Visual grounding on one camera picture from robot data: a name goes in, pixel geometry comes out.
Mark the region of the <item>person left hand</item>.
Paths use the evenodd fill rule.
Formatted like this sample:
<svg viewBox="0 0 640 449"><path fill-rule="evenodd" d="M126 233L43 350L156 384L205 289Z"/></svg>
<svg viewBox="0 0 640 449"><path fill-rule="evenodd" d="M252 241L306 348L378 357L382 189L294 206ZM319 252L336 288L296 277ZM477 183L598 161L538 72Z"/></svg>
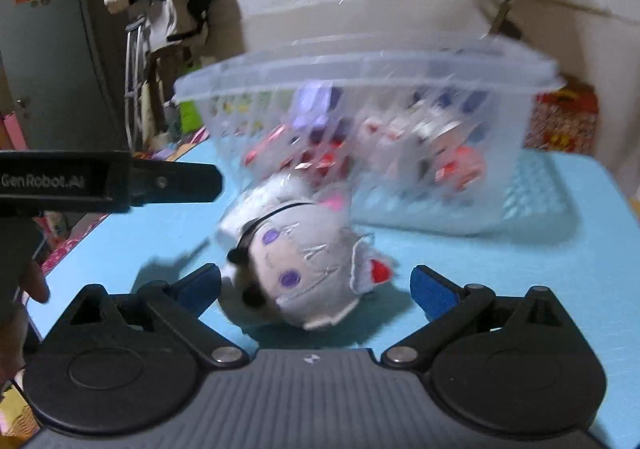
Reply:
<svg viewBox="0 0 640 449"><path fill-rule="evenodd" d="M24 294L40 303L50 296L36 261L43 242L41 229L32 218L1 219L1 388L24 367L29 326Z"/></svg>

